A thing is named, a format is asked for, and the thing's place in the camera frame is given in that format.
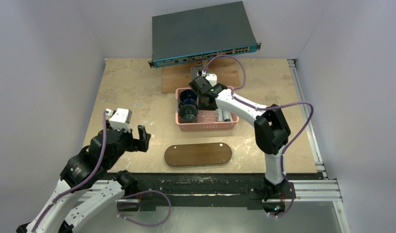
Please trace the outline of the pink plastic basket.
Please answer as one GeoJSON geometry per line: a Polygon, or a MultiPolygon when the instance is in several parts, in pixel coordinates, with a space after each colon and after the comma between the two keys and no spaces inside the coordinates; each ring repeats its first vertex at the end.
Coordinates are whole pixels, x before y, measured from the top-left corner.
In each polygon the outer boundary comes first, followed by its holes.
{"type": "Polygon", "coordinates": [[[176,100],[176,111],[175,111],[175,122],[178,125],[181,131],[215,131],[215,130],[230,130],[233,129],[237,122],[240,120],[235,114],[231,113],[231,121],[230,122],[214,122],[214,123],[180,123],[179,121],[179,95],[182,91],[191,88],[177,88],[175,90],[175,100],[176,100]]]}

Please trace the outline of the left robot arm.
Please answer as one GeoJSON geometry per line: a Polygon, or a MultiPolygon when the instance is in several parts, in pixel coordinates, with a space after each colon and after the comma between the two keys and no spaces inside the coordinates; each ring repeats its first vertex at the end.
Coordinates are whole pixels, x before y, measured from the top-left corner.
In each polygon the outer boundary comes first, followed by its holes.
{"type": "Polygon", "coordinates": [[[102,179],[125,152],[146,152],[151,135],[138,127],[113,129],[108,122],[90,144],[71,157],[60,173],[56,188],[45,207],[31,222],[17,227],[18,233],[76,233],[96,213],[120,197],[130,199],[137,192],[137,180],[128,171],[120,171],[107,185],[81,204],[78,200],[102,179]]]}

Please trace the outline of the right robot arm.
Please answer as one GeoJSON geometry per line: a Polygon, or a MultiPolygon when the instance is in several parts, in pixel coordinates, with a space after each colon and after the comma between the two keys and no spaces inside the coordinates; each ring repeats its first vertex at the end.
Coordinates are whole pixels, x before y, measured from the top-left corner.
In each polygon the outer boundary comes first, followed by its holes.
{"type": "Polygon", "coordinates": [[[265,105],[256,105],[233,94],[225,85],[217,83],[212,86],[202,76],[193,79],[189,86],[204,106],[228,111],[254,127],[256,145],[265,157],[264,190],[272,198],[281,194],[285,175],[282,156],[291,134],[282,110],[277,105],[273,105],[271,110],[265,105]]]}

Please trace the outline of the clear acrylic holder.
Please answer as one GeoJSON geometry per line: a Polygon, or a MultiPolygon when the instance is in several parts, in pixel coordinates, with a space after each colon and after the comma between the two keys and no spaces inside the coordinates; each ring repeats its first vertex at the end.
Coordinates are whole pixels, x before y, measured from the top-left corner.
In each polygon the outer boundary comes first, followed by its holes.
{"type": "Polygon", "coordinates": [[[218,122],[218,110],[198,110],[197,123],[214,123],[218,122]]]}

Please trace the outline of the oval wooden tray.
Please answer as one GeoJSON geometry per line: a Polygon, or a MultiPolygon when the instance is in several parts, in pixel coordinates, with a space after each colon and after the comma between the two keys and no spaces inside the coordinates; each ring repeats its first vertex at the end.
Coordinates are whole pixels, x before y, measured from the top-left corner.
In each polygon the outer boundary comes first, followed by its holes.
{"type": "Polygon", "coordinates": [[[221,142],[172,145],[164,153],[165,162],[173,167],[222,165],[231,158],[232,149],[221,142]]]}

